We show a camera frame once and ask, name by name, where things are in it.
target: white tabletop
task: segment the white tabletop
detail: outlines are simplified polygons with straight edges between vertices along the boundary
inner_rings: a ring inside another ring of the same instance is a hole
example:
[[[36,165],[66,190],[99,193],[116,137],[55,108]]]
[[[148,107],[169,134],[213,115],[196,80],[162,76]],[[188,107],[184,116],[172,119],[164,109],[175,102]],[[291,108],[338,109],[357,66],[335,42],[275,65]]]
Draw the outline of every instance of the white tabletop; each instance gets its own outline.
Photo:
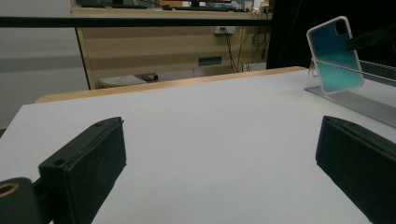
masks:
[[[93,223],[369,223],[316,165],[323,115],[396,130],[304,91],[306,71],[24,105],[0,139],[0,180],[93,123],[122,117],[127,166]]]

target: wooden table edge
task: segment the wooden table edge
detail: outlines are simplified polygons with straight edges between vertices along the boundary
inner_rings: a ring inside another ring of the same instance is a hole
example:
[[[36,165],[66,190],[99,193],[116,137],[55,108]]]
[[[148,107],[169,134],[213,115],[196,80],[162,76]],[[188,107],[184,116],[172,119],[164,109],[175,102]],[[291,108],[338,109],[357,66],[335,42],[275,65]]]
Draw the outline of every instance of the wooden table edge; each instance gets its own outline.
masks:
[[[125,93],[125,92],[148,91],[148,90],[155,90],[155,89],[169,88],[169,87],[176,87],[176,86],[184,86],[184,85],[211,82],[211,81],[234,79],[234,78],[240,78],[240,77],[268,76],[268,75],[276,75],[276,74],[296,72],[296,71],[302,71],[302,70],[307,70],[307,68],[293,66],[293,67],[275,68],[275,69],[268,69],[268,70],[254,71],[254,72],[232,73],[232,74],[218,75],[218,76],[211,76],[211,77],[194,77],[194,78],[178,79],[178,80],[172,80],[172,81],[154,82],[154,83],[148,83],[148,84],[99,89],[99,90],[92,90],[92,91],[73,91],[73,92],[66,92],[66,93],[56,93],[56,94],[42,96],[42,97],[38,98],[35,101],[35,103],[40,104],[40,103],[48,103],[48,102],[63,101],[63,100],[74,100],[74,99],[102,96],[102,95],[109,95],[109,94],[118,94],[118,93]]]

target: acrylic holder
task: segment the acrylic holder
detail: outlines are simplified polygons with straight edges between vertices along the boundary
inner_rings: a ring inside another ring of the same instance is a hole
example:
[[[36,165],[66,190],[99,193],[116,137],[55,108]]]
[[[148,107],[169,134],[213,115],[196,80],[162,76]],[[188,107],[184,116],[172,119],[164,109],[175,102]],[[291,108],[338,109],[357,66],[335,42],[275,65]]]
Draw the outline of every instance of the acrylic holder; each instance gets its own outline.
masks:
[[[396,128],[396,68],[366,61],[360,63],[361,71],[326,63],[363,74],[364,85],[355,90],[325,94],[320,87],[318,72],[312,60],[305,90]]]

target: wall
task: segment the wall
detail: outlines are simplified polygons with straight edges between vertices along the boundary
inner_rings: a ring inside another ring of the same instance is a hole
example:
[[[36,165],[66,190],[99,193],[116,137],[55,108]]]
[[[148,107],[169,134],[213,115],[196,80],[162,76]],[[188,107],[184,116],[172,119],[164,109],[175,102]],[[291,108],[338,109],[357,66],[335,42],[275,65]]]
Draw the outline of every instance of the wall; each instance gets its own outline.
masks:
[[[70,0],[0,0],[0,15],[70,17]],[[87,90],[75,30],[0,28],[0,129],[40,96]]]

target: phone case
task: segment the phone case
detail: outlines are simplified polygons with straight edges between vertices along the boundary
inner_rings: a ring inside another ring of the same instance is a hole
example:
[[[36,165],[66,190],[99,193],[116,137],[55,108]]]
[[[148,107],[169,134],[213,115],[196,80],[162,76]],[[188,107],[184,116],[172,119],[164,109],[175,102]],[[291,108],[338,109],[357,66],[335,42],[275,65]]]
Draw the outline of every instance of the phone case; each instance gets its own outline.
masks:
[[[352,38],[347,17],[340,16],[306,33],[320,87],[326,94],[356,89],[364,84],[356,50],[347,51],[345,42]]]

